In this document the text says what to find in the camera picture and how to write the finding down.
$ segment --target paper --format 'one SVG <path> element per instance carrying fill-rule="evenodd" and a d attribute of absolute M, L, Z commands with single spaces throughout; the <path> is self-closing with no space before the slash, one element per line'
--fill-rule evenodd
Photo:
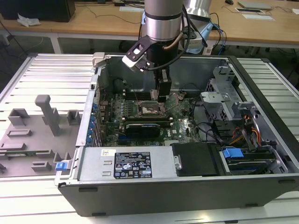
<path fill-rule="evenodd" d="M 292 11 L 293 11 L 293 13 L 295 13 L 296 15 L 299 14 L 299 9 L 295 9 L 295 8 L 293 8 Z"/>
<path fill-rule="evenodd" d="M 130 7 L 130 6 L 121 6 L 120 11 L 125 12 L 143 12 L 144 8 Z"/>
<path fill-rule="evenodd" d="M 29 26 L 37 26 L 37 25 L 41 24 L 38 19 L 25 18 L 25 17 L 21 16 L 20 14 L 18 14 L 18 16 L 19 16 L 18 22 L 20 24 L 22 24 L 23 26 L 29 27 Z"/>
<path fill-rule="evenodd" d="M 269 15 L 247 15 L 247 14 L 242 14 L 246 19 L 250 20 L 269 20 L 269 21 L 275 21 L 271 16 Z"/>

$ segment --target power supply label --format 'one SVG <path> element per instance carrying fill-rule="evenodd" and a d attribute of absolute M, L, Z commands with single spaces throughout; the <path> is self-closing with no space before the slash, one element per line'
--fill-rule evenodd
<path fill-rule="evenodd" d="M 114 178 L 152 178 L 150 153 L 115 153 Z"/>

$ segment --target logo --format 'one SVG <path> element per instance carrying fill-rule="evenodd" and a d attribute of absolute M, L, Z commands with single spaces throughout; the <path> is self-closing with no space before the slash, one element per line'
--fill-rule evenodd
<path fill-rule="evenodd" d="M 122 169 L 122 164 L 121 163 L 116 163 L 115 169 Z"/>
<path fill-rule="evenodd" d="M 102 150 L 102 155 L 105 156 L 105 155 L 109 155 L 109 151 L 108 150 Z"/>
<path fill-rule="evenodd" d="M 131 163 L 127 163 L 123 165 L 124 169 L 132 169 L 132 164 Z"/>

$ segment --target red wire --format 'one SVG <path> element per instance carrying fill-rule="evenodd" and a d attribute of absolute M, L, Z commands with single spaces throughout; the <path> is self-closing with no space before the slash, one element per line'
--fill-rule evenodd
<path fill-rule="evenodd" d="M 233 137 L 232 137 L 232 139 L 234 139 L 234 137 L 235 137 L 235 132 L 236 132 L 236 130 L 238 130 L 238 129 L 240 129 L 240 128 L 237 127 L 237 128 L 233 131 Z"/>

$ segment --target robotic arm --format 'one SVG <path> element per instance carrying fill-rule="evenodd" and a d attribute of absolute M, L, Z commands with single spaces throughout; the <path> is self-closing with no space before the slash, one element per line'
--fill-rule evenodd
<path fill-rule="evenodd" d="M 190 6 L 196 2 L 199 1 L 189 0 L 187 4 Z M 164 102 L 170 93 L 169 66 L 188 49 L 194 32 L 191 27 L 197 30 L 188 16 L 183 0 L 145 0 L 146 35 L 126 53 L 122 61 L 132 70 L 154 72 L 158 102 Z M 178 54 L 179 42 L 183 37 L 186 41 Z"/>

